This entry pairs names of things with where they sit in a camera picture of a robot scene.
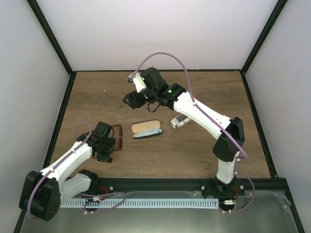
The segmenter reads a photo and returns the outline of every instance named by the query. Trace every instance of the purple cable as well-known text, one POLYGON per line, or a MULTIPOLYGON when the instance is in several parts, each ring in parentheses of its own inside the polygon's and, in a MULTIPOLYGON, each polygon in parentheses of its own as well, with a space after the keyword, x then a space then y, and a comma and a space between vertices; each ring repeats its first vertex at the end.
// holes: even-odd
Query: purple cable
POLYGON ((255 185, 254 185, 253 181, 252 181, 248 176, 246 176, 246 175, 243 175, 243 174, 236 175, 236 177, 239 177, 239 176, 242 176, 242 177, 248 179, 248 181, 251 183, 252 188, 253 188, 253 196, 252 196, 252 199, 250 200, 250 202, 249 202, 246 206, 244 206, 243 208, 241 208, 241 209, 239 209, 239 210, 233 210, 233 211, 231 211, 231 213, 238 213, 238 212, 241 212, 241 211, 247 209, 247 208, 253 203, 253 201, 254 201, 254 199, 255 199, 255 192, 256 192, 256 190, 255 190, 255 185))
MULTIPOLYGON (((91 197, 91 198, 94 198, 94 197, 101 197, 101 198, 104 198, 104 197, 110 197, 110 196, 113 196, 113 195, 124 195, 124 198, 122 201, 120 201, 118 204, 116 204, 115 206, 109 208, 109 209, 106 209, 106 210, 101 210, 101 211, 96 211, 96 212, 93 212, 93 213, 96 213, 96 214, 100 214, 100 213, 104 213, 104 212, 108 212, 110 210, 113 210, 113 209, 116 209, 118 206, 122 205, 125 200, 126 200, 126 194, 123 193, 123 192, 117 192, 117 193, 108 193, 108 194, 101 194, 101 195, 90 195, 90 194, 83 194, 83 193, 80 193, 78 194, 79 196, 84 196, 84 197, 91 197)), ((83 211, 85 213, 87 213, 87 210, 86 210, 86 206, 88 204, 91 204, 91 203, 95 203, 96 201, 90 201, 90 202, 86 202, 83 206, 83 211)))
POLYGON ((151 57, 156 56, 156 55, 167 55, 169 57, 174 58, 184 69, 187 80, 188 80, 188 89, 189 89, 189 93, 193 102, 193 105, 201 112, 203 113, 203 115, 205 115, 209 120, 211 120, 211 122, 213 122, 218 128, 221 129, 222 132, 225 133, 225 135, 227 135, 227 137, 234 143, 234 145, 239 149, 240 152, 242 152, 242 154, 244 155, 244 157, 240 157, 238 156, 238 158, 241 159, 246 159, 247 158, 247 154, 246 152, 243 150, 243 148, 238 144, 238 142, 220 125, 218 124, 212 117, 210 117, 206 112, 204 112, 204 110, 202 108, 200 108, 197 103, 195 102, 195 98, 193 96, 192 93, 192 88, 191 88, 191 83, 190 83, 190 76, 188 74, 188 71, 186 69, 186 67, 184 66, 184 64, 174 55, 167 53, 167 52, 155 52, 151 55, 149 55, 148 57, 145 58, 145 60, 142 61, 142 63, 138 66, 138 68, 135 70, 135 72, 133 74, 131 74, 131 77, 134 77, 136 73, 138 73, 138 71, 141 69, 141 67, 145 64, 146 61, 148 61, 151 57))
MULTIPOLYGON (((79 126, 83 123, 87 123, 89 125, 89 132, 87 137, 84 139, 84 141, 82 143, 80 143, 75 149, 74 151, 78 150, 91 136, 92 134, 92 125, 91 123, 89 123, 88 121, 82 121, 81 123, 79 123, 75 129, 75 136, 77 135, 77 129, 79 128, 79 126)), ((74 151, 70 151, 63 159, 61 159, 55 166, 53 169, 56 169, 58 166, 60 166, 69 156, 71 156, 73 154, 74 151)), ((48 177, 48 175, 50 175, 52 173, 52 171, 48 171, 40 180, 39 182, 36 184, 35 188, 33 189, 29 200, 28 200, 28 204, 27 204, 27 216, 30 220, 34 220, 37 219, 36 217, 32 217, 31 215, 31 204, 33 202, 34 196, 36 191, 38 190, 38 188, 40 187, 40 185, 43 183, 43 181, 45 180, 45 178, 48 177)))

